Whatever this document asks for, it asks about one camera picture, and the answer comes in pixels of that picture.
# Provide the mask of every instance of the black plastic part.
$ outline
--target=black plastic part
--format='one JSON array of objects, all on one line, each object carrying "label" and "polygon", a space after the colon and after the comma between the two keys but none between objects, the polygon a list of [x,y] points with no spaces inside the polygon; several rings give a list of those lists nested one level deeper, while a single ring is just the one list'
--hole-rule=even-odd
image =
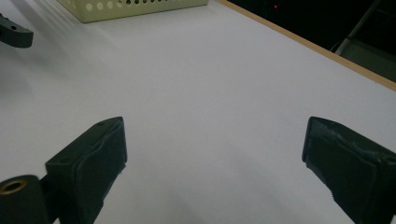
[{"label": "black plastic part", "polygon": [[46,163],[49,189],[56,189],[62,224],[92,224],[99,215],[127,151],[122,118],[107,119]]},{"label": "black plastic part", "polygon": [[389,224],[395,212],[396,154],[337,122],[310,118],[303,161],[359,224]]},{"label": "black plastic part", "polygon": [[0,41],[15,48],[26,49],[32,46],[33,32],[0,14]]},{"label": "black plastic part", "polygon": [[47,224],[46,204],[35,175],[22,175],[0,183],[1,224]]}]

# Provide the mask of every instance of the brass ring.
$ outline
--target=brass ring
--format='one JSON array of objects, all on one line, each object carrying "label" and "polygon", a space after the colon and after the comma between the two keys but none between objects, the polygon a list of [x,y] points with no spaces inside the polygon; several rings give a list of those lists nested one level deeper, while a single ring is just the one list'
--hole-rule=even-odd
[{"label": "brass ring", "polygon": [[8,195],[24,189],[27,185],[27,180],[17,179],[10,181],[2,186],[0,186],[0,195]]}]

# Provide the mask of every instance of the beige basket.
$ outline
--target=beige basket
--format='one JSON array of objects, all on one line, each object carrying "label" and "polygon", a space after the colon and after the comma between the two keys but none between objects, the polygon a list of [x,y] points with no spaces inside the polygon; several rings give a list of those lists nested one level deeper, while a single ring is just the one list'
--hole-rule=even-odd
[{"label": "beige basket", "polygon": [[207,5],[209,0],[58,0],[82,22]]}]

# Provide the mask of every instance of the white table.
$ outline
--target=white table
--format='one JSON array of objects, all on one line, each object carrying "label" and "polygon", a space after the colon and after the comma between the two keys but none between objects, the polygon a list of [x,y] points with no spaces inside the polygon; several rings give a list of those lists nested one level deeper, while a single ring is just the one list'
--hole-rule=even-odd
[{"label": "white table", "polygon": [[352,223],[301,160],[310,116],[396,149],[396,94],[220,4],[82,24],[1,1],[0,180],[123,116],[127,167],[97,224]]}]

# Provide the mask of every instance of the brown edge trim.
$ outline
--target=brown edge trim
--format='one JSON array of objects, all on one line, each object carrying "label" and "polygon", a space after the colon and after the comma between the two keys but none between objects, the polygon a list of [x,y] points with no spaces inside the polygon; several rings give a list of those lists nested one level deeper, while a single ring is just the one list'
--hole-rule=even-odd
[{"label": "brown edge trim", "polygon": [[349,68],[349,69],[361,74],[362,76],[368,77],[372,81],[374,81],[374,82],[376,82],[378,84],[381,84],[382,86],[387,87],[388,89],[396,91],[396,83],[395,82],[392,82],[392,81],[390,81],[387,78],[381,77],[379,74],[374,73],[374,72],[372,72],[372,71],[370,71],[370,70],[368,70],[366,68],[363,68],[360,65],[355,64],[355,63],[353,63],[353,62],[351,62],[351,61],[349,61],[349,60],[347,60],[347,59],[345,59],[345,58],[343,58],[341,56],[338,56],[338,55],[336,55],[336,54],[334,54],[334,53],[332,53],[332,52],[330,52],[330,51],[328,51],[328,50],[326,50],[326,49],[324,49],[324,48],[322,48],[322,47],[320,47],[320,46],[318,46],[318,45],[316,45],[316,44],[314,44],[314,43],[312,43],[312,42],[310,42],[310,41],[308,41],[308,40],[306,40],[306,39],[304,39],[304,38],[302,38],[300,36],[298,36],[298,35],[295,35],[294,33],[290,32],[288,30],[283,29],[280,26],[277,26],[274,23],[271,23],[270,21],[267,21],[266,19],[264,19],[264,18],[262,18],[260,16],[257,16],[255,14],[253,14],[253,13],[251,13],[251,12],[249,12],[249,11],[247,11],[247,10],[245,10],[245,9],[243,9],[243,8],[241,8],[241,7],[239,7],[239,6],[235,5],[235,4],[227,1],[227,0],[217,0],[217,1],[219,3],[222,3],[224,6],[229,7],[231,9],[233,9],[233,10],[235,10],[235,11],[237,11],[237,12],[239,12],[239,13],[241,13],[241,14],[243,14],[243,15],[251,18],[251,19],[253,19],[254,21],[257,21],[257,22],[259,22],[261,24],[264,24],[264,25],[268,26],[269,28],[281,33],[282,35],[285,35],[288,38],[290,38],[290,39],[292,39],[294,41],[297,41],[298,43],[308,47],[309,49],[312,49],[313,51],[316,51],[317,53],[319,53],[319,54],[321,54],[321,55],[323,55],[323,56],[325,56],[325,57],[327,57],[327,58],[329,58],[329,59],[331,59],[331,60],[333,60],[333,61],[335,61],[337,63],[340,63],[341,65],[343,65],[343,66],[345,66],[345,67],[347,67],[347,68]]}]

